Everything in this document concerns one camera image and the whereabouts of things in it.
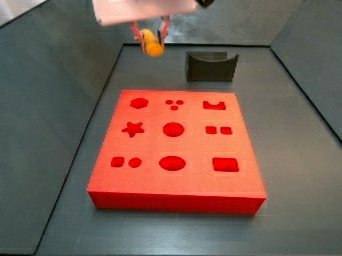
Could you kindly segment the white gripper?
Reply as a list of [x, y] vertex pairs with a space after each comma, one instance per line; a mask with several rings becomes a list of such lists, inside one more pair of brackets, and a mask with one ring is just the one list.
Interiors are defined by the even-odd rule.
[[144, 37], [136, 21], [162, 17], [158, 38], [159, 43], [164, 44], [170, 27], [168, 15], [190, 13], [198, 8], [195, 0], [92, 0], [92, 5], [100, 25], [132, 22], [131, 31], [143, 53], [146, 53]]

